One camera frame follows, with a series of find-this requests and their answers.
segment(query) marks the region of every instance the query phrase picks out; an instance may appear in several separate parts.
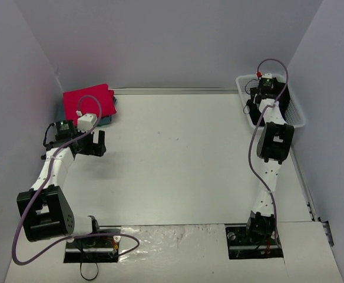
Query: white panel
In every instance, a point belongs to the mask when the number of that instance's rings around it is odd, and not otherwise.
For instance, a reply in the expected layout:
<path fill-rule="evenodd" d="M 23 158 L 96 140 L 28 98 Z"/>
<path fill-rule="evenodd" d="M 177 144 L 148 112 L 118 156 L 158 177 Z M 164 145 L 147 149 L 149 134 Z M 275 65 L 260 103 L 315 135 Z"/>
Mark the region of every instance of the white panel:
<path fill-rule="evenodd" d="M 322 0 L 15 2 L 71 90 L 235 86 L 266 57 L 287 64 Z"/>
<path fill-rule="evenodd" d="M 0 0 L 0 282 L 19 220 L 16 196 L 42 166 L 42 138 L 60 92 L 50 64 L 13 1 Z"/>
<path fill-rule="evenodd" d="M 289 65 L 306 113 L 295 151 L 344 277 L 344 1 L 324 1 Z"/>
<path fill-rule="evenodd" d="M 117 96 L 103 157 L 78 155 L 64 193 L 100 225 L 246 223 L 258 193 L 251 129 L 236 94 Z M 262 160 L 253 153 L 256 170 Z M 290 157 L 277 182 L 278 221 L 310 221 Z"/>
<path fill-rule="evenodd" d="M 123 227 L 122 232 L 137 237 L 139 249 L 119 263 L 99 264 L 95 282 L 342 283 L 318 222 L 280 224 L 285 259 L 229 260 L 224 225 L 133 226 Z M 29 258 L 50 242 L 29 243 L 22 233 L 19 257 Z M 133 245 L 134 241 L 122 237 L 121 250 Z M 32 264 L 12 263 L 6 283 L 84 282 L 79 264 L 63 264 L 63 257 L 61 243 Z M 96 267 L 83 265 L 82 271 L 89 277 Z"/>

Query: white basket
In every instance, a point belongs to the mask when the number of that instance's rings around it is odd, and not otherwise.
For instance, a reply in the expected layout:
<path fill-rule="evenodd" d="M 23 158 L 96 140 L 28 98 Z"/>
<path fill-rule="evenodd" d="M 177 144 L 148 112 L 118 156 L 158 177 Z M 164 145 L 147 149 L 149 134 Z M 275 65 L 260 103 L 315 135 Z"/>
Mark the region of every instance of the white basket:
<path fill-rule="evenodd" d="M 273 74 L 273 76 L 276 77 L 277 80 L 281 83 L 286 81 L 285 77 L 282 75 Z M 239 92 L 239 96 L 242 101 L 243 107 L 245 107 L 247 100 L 250 98 L 250 95 L 245 92 L 245 86 L 252 79 L 257 79 L 257 75 L 241 75 L 236 78 L 237 90 Z M 247 91 L 250 92 L 249 90 L 251 87 L 257 87 L 258 85 L 259 85 L 258 80 L 249 82 L 247 85 Z M 295 128 L 303 127 L 306 124 L 306 119 L 304 117 L 302 108 L 300 104 L 297 102 L 295 94 L 290 88 L 290 86 L 289 86 L 289 93 L 290 93 L 291 100 L 285 112 L 286 122 L 289 125 L 294 126 Z M 252 120 L 249 115 L 247 115 L 247 119 L 250 126 L 253 129 L 256 128 L 256 126 L 253 125 Z"/>

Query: gray wall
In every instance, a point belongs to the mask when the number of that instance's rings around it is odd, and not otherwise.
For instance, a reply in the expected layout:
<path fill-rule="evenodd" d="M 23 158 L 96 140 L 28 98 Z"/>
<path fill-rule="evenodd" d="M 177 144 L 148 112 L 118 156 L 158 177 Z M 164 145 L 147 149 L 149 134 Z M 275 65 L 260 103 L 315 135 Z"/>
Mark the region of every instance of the gray wall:
<path fill-rule="evenodd" d="M 307 116 L 295 150 L 344 277 L 344 1 L 323 1 L 289 70 Z"/>
<path fill-rule="evenodd" d="M 0 0 L 0 282 L 19 221 L 18 192 L 42 162 L 42 137 L 60 89 L 50 64 L 12 0 Z"/>
<path fill-rule="evenodd" d="M 233 87 L 288 63 L 322 0 L 15 0 L 65 90 Z"/>

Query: white table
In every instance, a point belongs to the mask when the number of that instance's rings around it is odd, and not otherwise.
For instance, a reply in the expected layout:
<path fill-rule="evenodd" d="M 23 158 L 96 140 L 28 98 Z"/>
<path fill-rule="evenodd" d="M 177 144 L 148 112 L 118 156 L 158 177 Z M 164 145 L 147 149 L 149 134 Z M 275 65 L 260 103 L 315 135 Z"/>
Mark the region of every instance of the white table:
<path fill-rule="evenodd" d="M 285 258 L 228 260 L 223 224 L 246 222 L 257 193 L 238 96 L 118 96 L 117 108 L 103 128 L 107 153 L 78 156 L 64 186 L 75 215 L 122 225 L 141 240 L 119 263 L 100 264 L 95 282 L 342 282 L 321 224 L 310 221 L 290 157 L 276 193 Z M 255 168 L 260 164 L 255 157 Z M 29 243 L 22 234 L 19 257 L 50 242 Z M 120 248 L 132 244 L 122 239 Z M 60 244 L 27 266 L 12 262 L 6 283 L 85 282 L 79 265 L 63 264 L 63 257 Z M 83 271 L 89 276 L 95 267 Z"/>

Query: red folded fabric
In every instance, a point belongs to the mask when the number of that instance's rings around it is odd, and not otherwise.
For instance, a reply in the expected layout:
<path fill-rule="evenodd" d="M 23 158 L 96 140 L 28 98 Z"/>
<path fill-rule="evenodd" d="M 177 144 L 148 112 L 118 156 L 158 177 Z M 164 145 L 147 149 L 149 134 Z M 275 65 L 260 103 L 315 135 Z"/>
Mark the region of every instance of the red folded fabric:
<path fill-rule="evenodd" d="M 82 96 L 91 95 L 97 98 L 101 104 L 102 116 L 109 116 L 116 113 L 113 103 L 114 91 L 108 89 L 108 84 L 95 85 L 81 90 L 67 91 L 64 93 L 64 108 L 66 120 L 73 120 L 77 125 L 78 115 L 76 114 L 78 102 Z M 94 113 L 99 116 L 99 107 L 93 99 L 85 98 L 81 103 L 81 111 L 85 113 Z"/>

